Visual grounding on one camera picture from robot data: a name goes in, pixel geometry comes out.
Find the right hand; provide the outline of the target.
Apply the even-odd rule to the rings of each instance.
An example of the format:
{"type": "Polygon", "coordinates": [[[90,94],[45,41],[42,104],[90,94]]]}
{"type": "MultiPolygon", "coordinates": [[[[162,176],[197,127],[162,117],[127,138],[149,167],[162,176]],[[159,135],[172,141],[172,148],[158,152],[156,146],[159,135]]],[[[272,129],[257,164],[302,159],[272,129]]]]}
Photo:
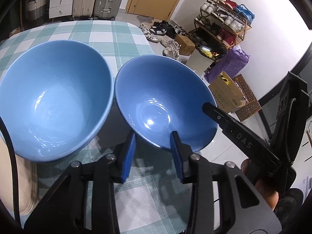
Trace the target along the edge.
{"type": "MultiPolygon", "coordinates": [[[[247,173],[247,169],[249,167],[249,163],[250,163],[250,159],[245,159],[242,163],[241,163],[241,170],[244,174],[247,173]]],[[[269,207],[274,210],[274,208],[276,207],[277,203],[278,203],[278,199],[279,199],[279,194],[277,191],[268,188],[264,182],[262,180],[259,180],[256,185],[255,188],[258,190],[258,192],[262,195],[262,197],[265,199],[265,201],[267,202],[267,204],[269,205],[269,207]]]]}

